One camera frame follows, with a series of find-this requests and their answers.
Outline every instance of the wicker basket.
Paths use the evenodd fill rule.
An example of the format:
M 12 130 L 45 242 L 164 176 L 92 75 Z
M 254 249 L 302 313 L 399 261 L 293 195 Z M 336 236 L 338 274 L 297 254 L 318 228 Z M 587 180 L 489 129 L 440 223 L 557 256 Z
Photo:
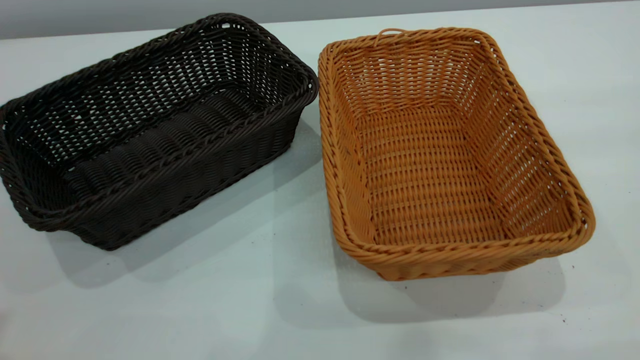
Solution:
M 405 280 L 512 270 L 587 242 L 591 205 L 495 41 L 474 29 L 383 32 L 330 44 L 319 60 L 342 249 Z
M 32 228 L 113 250 L 283 153 L 313 71 L 217 14 L 0 108 L 0 171 Z

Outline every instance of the gray wall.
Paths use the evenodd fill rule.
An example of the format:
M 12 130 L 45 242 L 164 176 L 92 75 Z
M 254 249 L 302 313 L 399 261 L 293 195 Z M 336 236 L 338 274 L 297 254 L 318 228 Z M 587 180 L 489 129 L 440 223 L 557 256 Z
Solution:
M 0 38 L 177 28 L 216 12 L 257 22 L 502 8 L 598 0 L 0 0 Z

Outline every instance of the rectangular basket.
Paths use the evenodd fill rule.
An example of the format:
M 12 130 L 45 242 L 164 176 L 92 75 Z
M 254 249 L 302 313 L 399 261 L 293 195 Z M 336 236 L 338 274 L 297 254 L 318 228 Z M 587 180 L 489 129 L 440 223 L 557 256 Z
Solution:
M 512 270 L 586 243 L 591 205 L 495 41 L 474 29 L 383 32 L 319 59 L 342 249 L 405 280 Z
M 0 174 L 39 231 L 114 250 L 287 150 L 317 78 L 221 13 L 0 108 Z

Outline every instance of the basket bottom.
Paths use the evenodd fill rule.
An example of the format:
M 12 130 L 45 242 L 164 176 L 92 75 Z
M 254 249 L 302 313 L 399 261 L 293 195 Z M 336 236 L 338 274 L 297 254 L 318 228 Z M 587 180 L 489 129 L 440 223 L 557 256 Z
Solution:
M 431 107 L 379 113 L 367 119 L 362 143 L 377 244 L 476 243 L 505 238 L 501 219 L 467 148 L 462 116 L 455 108 Z
M 69 230 L 103 250 L 127 245 L 283 154 L 293 141 L 300 113 L 167 174 L 102 216 Z
M 427 279 L 431 277 L 459 276 L 459 275 L 485 275 L 493 272 L 505 272 L 515 270 L 531 264 L 537 258 L 527 259 L 498 259 L 482 262 L 465 263 L 432 263 L 421 266 L 400 266 L 380 268 L 372 270 L 387 281 L 403 281 L 412 279 Z

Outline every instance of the dark brown basket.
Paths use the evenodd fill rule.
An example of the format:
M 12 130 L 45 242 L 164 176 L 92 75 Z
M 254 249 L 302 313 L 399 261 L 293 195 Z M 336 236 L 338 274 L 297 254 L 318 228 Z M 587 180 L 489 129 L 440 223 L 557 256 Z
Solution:
M 313 70 L 240 15 L 211 15 L 0 108 L 22 219 L 125 245 L 286 151 Z

